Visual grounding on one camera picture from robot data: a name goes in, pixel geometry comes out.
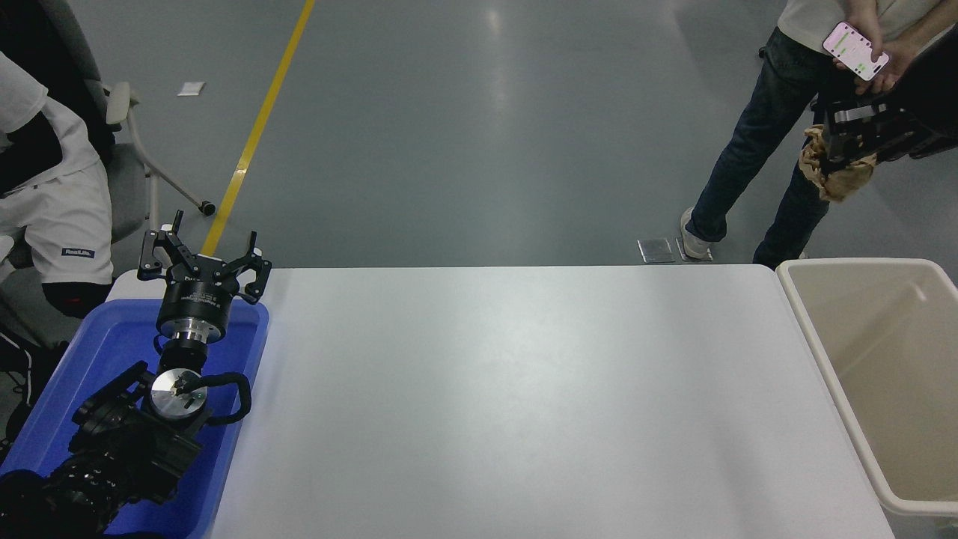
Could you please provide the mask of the person's hand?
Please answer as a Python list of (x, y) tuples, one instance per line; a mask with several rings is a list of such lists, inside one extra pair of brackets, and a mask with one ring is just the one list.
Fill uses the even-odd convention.
[(849, 2), (846, 7), (846, 20), (871, 43), (871, 58), (875, 61), (884, 51), (882, 26), (877, 16), (875, 2)]
[(906, 40), (906, 38), (883, 43), (873, 40), (873, 47), (875, 47), (877, 55), (887, 52), (890, 58), (889, 62), (873, 76), (871, 81), (856, 79), (855, 95), (882, 94), (892, 90), (906, 74), (907, 69), (923, 48), (922, 45), (913, 42), (913, 40)]

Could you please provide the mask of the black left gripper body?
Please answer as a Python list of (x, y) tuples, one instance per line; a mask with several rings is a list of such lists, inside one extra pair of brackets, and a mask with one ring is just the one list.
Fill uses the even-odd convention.
[(201, 258), (196, 266), (201, 270), (198, 275), (189, 274), (183, 262), (165, 271), (167, 286), (159, 310), (159, 325), (186, 318), (211, 325), (228, 324), (233, 297), (239, 291), (237, 273), (229, 272), (226, 263), (211, 258)]

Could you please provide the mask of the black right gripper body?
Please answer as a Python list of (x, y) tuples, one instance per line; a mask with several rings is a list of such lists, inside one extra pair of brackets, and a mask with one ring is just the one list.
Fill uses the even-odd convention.
[(956, 147), (957, 30), (939, 38), (906, 71), (895, 88), (895, 106), (906, 112), (908, 136), (895, 157), (924, 158)]

